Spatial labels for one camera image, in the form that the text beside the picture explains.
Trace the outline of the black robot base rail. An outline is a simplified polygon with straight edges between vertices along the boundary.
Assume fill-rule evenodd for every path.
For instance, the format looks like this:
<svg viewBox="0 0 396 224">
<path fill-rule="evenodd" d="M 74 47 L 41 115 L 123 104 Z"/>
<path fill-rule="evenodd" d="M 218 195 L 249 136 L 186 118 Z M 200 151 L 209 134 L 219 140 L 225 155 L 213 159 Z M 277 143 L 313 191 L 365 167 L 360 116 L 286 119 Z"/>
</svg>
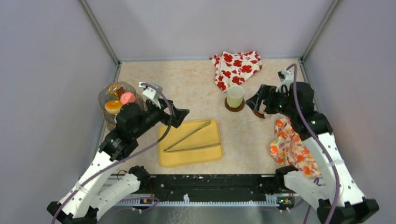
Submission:
<svg viewBox="0 0 396 224">
<path fill-rule="evenodd" d="M 137 196 L 157 197 L 161 202 L 264 202 L 269 196 L 290 196 L 290 190 L 274 175 L 262 174 L 152 174 Z"/>
</svg>

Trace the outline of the three-tier glass dessert stand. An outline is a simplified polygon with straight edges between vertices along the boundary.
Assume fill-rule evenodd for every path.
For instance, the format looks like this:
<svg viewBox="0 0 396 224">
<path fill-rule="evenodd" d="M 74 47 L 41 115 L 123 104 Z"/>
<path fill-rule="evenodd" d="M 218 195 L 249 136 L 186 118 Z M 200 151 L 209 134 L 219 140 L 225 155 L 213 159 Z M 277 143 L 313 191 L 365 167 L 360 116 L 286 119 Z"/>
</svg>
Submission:
<svg viewBox="0 0 396 224">
<path fill-rule="evenodd" d="M 116 115 L 126 103 L 137 103 L 142 110 L 146 109 L 143 97 L 136 89 L 126 82 L 108 84 L 98 95 L 99 106 L 109 131 L 116 126 Z"/>
</svg>

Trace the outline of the metal serving tongs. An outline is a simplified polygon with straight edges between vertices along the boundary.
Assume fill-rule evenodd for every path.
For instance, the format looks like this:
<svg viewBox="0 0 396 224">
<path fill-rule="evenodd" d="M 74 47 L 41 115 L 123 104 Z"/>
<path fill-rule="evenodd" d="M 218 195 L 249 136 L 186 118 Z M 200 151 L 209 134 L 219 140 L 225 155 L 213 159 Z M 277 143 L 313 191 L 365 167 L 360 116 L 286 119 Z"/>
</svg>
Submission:
<svg viewBox="0 0 396 224">
<path fill-rule="evenodd" d="M 187 152 L 221 145 L 218 124 L 213 119 L 184 122 L 169 133 L 164 153 Z"/>
</svg>

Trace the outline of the green mug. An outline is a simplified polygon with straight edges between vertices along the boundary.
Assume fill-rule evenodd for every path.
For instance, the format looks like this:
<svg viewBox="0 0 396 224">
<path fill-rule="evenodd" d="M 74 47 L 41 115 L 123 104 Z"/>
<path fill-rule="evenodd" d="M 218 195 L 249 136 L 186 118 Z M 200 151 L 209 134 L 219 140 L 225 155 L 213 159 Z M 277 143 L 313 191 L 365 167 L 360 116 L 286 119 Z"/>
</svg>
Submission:
<svg viewBox="0 0 396 224">
<path fill-rule="evenodd" d="M 228 88 L 226 101 L 229 107 L 237 108 L 242 104 L 245 95 L 245 90 L 239 85 L 234 85 Z"/>
</svg>

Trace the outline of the pink swirl roll cake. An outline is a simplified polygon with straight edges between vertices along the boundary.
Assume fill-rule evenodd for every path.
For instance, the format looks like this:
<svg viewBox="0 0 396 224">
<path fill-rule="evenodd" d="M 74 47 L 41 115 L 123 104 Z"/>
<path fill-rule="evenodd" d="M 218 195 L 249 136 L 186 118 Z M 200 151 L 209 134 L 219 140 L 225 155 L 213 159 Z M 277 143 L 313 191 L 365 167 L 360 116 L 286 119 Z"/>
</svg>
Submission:
<svg viewBox="0 0 396 224">
<path fill-rule="evenodd" d="M 125 105 L 128 103 L 134 103 L 136 101 L 136 96 L 131 92 L 124 92 L 120 96 L 120 102 Z"/>
</svg>

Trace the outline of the brown star cookie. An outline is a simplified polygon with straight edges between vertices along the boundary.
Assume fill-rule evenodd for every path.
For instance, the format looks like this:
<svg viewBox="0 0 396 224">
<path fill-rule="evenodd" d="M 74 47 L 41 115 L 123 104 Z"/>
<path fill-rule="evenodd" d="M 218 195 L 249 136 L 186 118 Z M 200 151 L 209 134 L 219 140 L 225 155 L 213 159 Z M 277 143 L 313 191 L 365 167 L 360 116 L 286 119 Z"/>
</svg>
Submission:
<svg viewBox="0 0 396 224">
<path fill-rule="evenodd" d="M 118 89 L 116 90 L 115 96 L 116 96 L 118 99 L 120 99 L 121 96 L 122 96 L 122 94 L 123 94 L 124 92 L 125 92 L 124 88 L 123 88 L 123 87 L 120 87 L 120 88 L 118 88 Z"/>
</svg>

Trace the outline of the orange glazed donut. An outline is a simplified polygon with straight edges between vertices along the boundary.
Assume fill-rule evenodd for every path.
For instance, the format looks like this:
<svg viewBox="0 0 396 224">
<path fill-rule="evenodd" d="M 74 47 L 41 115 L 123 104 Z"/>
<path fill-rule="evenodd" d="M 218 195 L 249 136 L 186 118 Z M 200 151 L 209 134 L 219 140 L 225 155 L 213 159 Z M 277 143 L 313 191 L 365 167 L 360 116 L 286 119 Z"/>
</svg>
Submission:
<svg viewBox="0 0 396 224">
<path fill-rule="evenodd" d="M 123 104 L 119 100 L 110 100 L 105 103 L 105 111 L 109 114 L 118 114 Z"/>
</svg>

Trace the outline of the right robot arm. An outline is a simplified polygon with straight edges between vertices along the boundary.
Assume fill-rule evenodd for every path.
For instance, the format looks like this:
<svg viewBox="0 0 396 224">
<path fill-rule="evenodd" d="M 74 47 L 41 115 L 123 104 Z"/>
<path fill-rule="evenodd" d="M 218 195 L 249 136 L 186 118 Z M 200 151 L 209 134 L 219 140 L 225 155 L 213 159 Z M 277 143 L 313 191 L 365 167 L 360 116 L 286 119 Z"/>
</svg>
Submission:
<svg viewBox="0 0 396 224">
<path fill-rule="evenodd" d="M 291 121 L 293 130 L 313 155 L 324 185 L 307 179 L 291 166 L 276 170 L 274 187 L 299 194 L 315 211 L 323 224 L 361 224 L 379 210 L 375 199 L 369 199 L 357 186 L 342 159 L 327 117 L 314 108 L 314 90 L 308 83 L 297 82 L 289 88 L 262 84 L 247 105 L 258 111 L 265 106 L 267 114 L 282 114 Z"/>
</svg>

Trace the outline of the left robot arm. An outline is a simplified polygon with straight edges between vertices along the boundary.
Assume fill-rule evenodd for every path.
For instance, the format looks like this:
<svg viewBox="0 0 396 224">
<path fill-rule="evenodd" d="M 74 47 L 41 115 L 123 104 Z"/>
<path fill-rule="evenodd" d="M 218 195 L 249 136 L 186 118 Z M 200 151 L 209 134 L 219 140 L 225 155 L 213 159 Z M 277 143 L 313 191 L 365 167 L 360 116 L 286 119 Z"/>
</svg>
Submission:
<svg viewBox="0 0 396 224">
<path fill-rule="evenodd" d="M 59 201 L 51 202 L 47 211 L 53 216 L 51 223 L 96 224 L 101 216 L 127 194 L 144 193 L 150 181 L 142 176 L 142 167 L 137 172 L 101 191 L 102 186 L 124 162 L 157 146 L 172 127 L 181 126 L 188 109 L 176 108 L 173 101 L 161 98 L 155 102 L 146 101 L 147 109 L 142 110 L 137 103 L 127 103 L 116 115 L 116 127 L 105 137 L 93 161 L 76 182 L 75 186 Z M 165 133 L 155 142 L 136 152 L 138 138 L 157 123 L 166 125 Z"/>
</svg>

